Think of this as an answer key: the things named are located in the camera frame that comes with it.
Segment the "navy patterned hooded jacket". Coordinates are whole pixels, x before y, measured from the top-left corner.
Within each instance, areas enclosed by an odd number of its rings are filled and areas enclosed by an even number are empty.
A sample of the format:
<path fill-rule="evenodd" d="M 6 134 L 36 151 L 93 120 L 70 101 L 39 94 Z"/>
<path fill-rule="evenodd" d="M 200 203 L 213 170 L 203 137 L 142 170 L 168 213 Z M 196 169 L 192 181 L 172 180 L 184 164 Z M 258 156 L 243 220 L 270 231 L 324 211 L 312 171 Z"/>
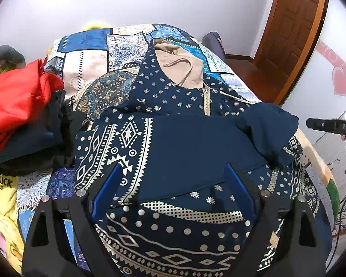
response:
<path fill-rule="evenodd" d="M 274 104 L 247 104 L 214 78 L 179 86 L 166 63 L 170 43 L 148 46 L 125 102 L 105 109 L 77 138 L 75 189 L 87 190 L 113 164 L 122 181 L 94 225 L 123 276 L 230 276 L 252 230 L 229 187 L 226 164 L 260 190 L 303 196 L 326 258 L 331 229 L 304 171 L 299 120 Z M 270 267 L 283 220 L 274 223 L 260 269 Z"/>

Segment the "yellow duck print garment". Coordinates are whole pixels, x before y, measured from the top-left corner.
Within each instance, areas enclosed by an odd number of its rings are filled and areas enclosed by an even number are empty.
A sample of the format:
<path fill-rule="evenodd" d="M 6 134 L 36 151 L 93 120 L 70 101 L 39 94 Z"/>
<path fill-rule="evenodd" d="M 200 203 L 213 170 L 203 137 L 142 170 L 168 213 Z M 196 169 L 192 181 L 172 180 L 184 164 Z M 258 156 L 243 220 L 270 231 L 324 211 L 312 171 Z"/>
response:
<path fill-rule="evenodd" d="M 17 185 L 18 177 L 0 175 L 0 232 L 6 241 L 8 262 L 21 274 L 24 242 L 17 222 Z"/>

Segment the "black folded garment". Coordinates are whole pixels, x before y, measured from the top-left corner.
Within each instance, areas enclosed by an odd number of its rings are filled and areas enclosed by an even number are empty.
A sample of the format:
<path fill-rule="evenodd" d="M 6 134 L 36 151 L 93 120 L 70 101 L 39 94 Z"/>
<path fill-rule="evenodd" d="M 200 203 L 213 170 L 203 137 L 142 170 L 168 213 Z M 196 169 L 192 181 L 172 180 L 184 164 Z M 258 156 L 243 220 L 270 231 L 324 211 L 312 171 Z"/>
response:
<path fill-rule="evenodd" d="M 86 129 L 86 121 L 85 113 L 73 110 L 64 90 L 52 93 L 39 119 L 18 128 L 0 152 L 0 174 L 23 176 L 71 167 L 76 135 Z"/>

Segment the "brown wooden door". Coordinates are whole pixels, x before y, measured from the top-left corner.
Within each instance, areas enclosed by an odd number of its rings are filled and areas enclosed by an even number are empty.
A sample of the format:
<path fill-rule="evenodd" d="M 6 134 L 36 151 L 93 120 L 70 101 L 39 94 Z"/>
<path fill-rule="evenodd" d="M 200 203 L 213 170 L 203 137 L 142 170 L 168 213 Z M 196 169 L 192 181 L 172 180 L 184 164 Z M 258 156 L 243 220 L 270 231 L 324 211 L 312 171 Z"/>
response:
<path fill-rule="evenodd" d="M 229 66 L 262 101 L 282 104 L 320 35 L 328 0 L 272 0 L 254 56 L 229 54 Z"/>

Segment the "red folded garment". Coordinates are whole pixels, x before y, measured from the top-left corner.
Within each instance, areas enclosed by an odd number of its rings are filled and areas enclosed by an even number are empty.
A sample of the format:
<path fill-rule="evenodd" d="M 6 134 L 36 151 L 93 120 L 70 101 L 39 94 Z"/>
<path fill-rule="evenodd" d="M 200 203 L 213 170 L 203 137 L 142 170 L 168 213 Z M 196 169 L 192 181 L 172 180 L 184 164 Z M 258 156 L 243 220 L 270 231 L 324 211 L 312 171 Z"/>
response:
<path fill-rule="evenodd" d="M 40 59 L 0 74 L 0 152 L 13 132 L 37 119 L 52 93 L 63 88 L 63 81 L 56 74 L 45 72 Z"/>

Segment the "blue patchwork bed cover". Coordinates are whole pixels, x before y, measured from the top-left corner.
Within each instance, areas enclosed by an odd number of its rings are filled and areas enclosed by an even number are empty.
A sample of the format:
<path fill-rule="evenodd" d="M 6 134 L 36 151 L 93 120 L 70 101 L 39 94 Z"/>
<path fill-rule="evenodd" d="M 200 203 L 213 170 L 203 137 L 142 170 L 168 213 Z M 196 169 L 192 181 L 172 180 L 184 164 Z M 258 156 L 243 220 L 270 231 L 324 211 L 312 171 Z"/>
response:
<path fill-rule="evenodd" d="M 169 63 L 174 58 L 187 59 L 191 65 L 191 70 L 188 72 L 184 71 L 181 64 L 170 68 L 179 86 L 202 86 L 203 78 L 209 76 L 233 90 L 241 102 L 247 104 L 260 102 L 244 90 L 234 72 L 223 60 L 189 34 L 175 27 L 164 24 L 142 24 L 117 29 L 94 29 L 64 36 L 54 41 L 45 71 L 61 77 L 66 98 L 72 101 L 74 111 L 86 114 L 87 127 L 76 135 L 74 168 L 70 171 L 70 184 L 61 187 L 59 194 L 46 194 L 53 200 L 71 198 L 76 193 L 75 158 L 79 133 L 91 130 L 105 109 L 118 106 L 127 100 L 132 78 L 138 74 L 149 44 L 156 39 L 170 43 L 168 54 L 163 57 L 164 62 Z M 305 168 L 304 171 L 314 183 L 321 201 L 320 186 L 317 185 L 315 178 L 308 175 Z M 332 229 L 333 214 L 325 206 L 324 209 Z M 64 218 L 63 224 L 77 266 L 88 270 L 89 266 L 75 237 L 71 220 Z"/>

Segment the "dark green grey cushion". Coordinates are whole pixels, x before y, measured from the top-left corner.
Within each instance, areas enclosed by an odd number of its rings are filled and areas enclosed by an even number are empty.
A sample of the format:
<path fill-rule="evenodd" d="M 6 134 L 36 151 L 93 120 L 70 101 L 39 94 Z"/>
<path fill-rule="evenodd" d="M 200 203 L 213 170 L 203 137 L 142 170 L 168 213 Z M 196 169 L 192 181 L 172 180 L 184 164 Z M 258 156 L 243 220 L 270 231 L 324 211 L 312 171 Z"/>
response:
<path fill-rule="evenodd" d="M 23 68 L 26 65 L 24 56 L 9 45 L 0 46 L 0 69 L 10 70 Z"/>

